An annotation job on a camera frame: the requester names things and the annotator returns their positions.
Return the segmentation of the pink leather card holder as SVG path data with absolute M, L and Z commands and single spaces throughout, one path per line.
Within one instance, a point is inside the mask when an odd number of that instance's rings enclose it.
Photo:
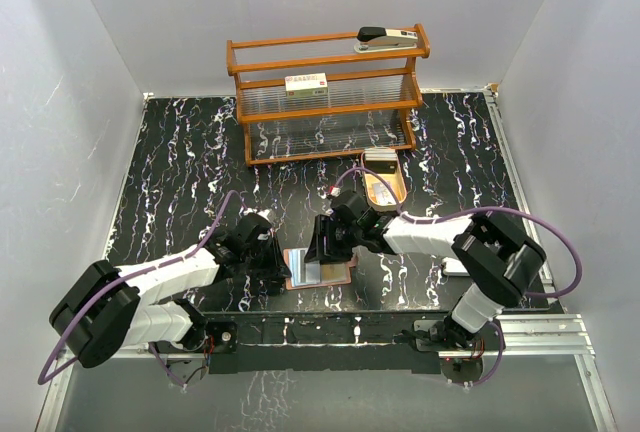
M 283 257 L 291 276 L 285 279 L 286 289 L 300 290 L 335 285 L 345 285 L 351 282 L 352 270 L 358 263 L 356 255 L 345 263 L 324 264 L 319 262 L 304 262 L 305 248 L 285 249 Z

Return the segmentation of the tan oval plastic tray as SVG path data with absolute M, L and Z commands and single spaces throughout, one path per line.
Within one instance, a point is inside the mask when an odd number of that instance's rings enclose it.
M 391 212 L 402 206 L 407 188 L 397 152 L 386 147 L 367 148 L 361 154 L 360 164 L 367 169 L 363 175 L 366 198 L 378 212 Z

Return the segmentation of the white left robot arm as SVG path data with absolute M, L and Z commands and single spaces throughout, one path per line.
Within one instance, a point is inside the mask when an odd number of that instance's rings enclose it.
M 276 288 L 291 276 L 271 223 L 257 213 L 167 257 L 136 266 L 92 263 L 54 307 L 49 323 L 85 368 L 144 343 L 198 350 L 207 321 L 183 293 L 236 276 Z

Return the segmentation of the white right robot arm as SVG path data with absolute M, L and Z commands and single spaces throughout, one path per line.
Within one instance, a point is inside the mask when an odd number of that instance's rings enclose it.
M 504 309 L 519 305 L 546 261 L 542 247 L 500 212 L 446 221 L 410 218 L 379 212 L 347 190 L 331 200 L 329 214 L 315 217 L 304 262 L 347 263 L 357 247 L 377 254 L 458 260 L 472 284 L 445 318 L 420 337 L 460 349 L 478 341 L 482 328 Z

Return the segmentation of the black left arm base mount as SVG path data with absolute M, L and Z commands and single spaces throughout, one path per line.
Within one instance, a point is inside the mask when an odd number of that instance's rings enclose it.
M 232 354 L 237 350 L 238 327 L 232 321 L 209 321 L 205 326 L 203 352 L 206 358 L 214 354 Z

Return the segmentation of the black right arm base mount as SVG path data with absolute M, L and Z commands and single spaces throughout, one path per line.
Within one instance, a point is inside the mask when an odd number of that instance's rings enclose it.
M 398 339 L 428 350 L 465 350 L 471 346 L 473 336 L 453 319 L 415 321 L 410 329 L 403 329 Z

